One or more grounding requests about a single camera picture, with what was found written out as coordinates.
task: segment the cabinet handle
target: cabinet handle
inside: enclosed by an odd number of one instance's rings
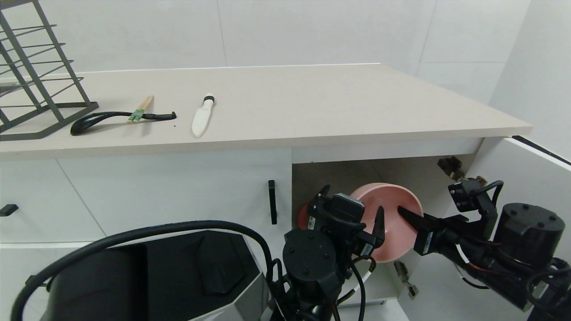
[[[272,215],[272,225],[278,223],[278,211],[276,210],[276,181],[271,179],[268,181],[268,190],[270,192],[270,214]]]
[[[10,216],[12,213],[16,212],[18,208],[19,207],[16,204],[7,204],[0,209],[0,216]]]

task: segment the white knife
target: white knife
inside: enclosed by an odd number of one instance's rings
[[[194,119],[192,120],[192,133],[196,138],[200,138],[206,131],[213,106],[214,96],[212,96],[212,94],[207,94],[206,97],[204,97],[202,107],[196,111]]]

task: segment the open cabinet door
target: open cabinet door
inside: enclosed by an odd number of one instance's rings
[[[567,223],[556,257],[571,260],[571,166],[511,138],[488,138],[468,171],[488,182],[503,180],[498,213],[521,202],[554,211]],[[446,216],[457,214],[454,206]],[[421,258],[410,282],[419,288],[414,300],[403,291],[399,303],[410,321],[525,321],[524,313],[492,290],[462,282],[454,265],[439,254]]]

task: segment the chopsticks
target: chopsticks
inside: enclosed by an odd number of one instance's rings
[[[143,116],[145,110],[147,110],[147,107],[149,107],[149,105],[152,103],[152,100],[155,98],[155,96],[150,95],[149,97],[147,97],[147,99],[145,99],[140,105],[139,108],[137,108],[132,114],[131,116],[129,116],[129,119],[127,120],[127,123],[138,123],[141,120],[141,117]]]

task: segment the red bowl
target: red bowl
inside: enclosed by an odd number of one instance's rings
[[[412,249],[417,232],[397,211],[402,206],[424,215],[419,199],[411,191],[399,185],[371,183],[359,187],[351,197],[365,204],[361,222],[367,224],[366,232],[372,232],[379,206],[385,210],[385,242],[371,255],[378,263],[394,261]]]

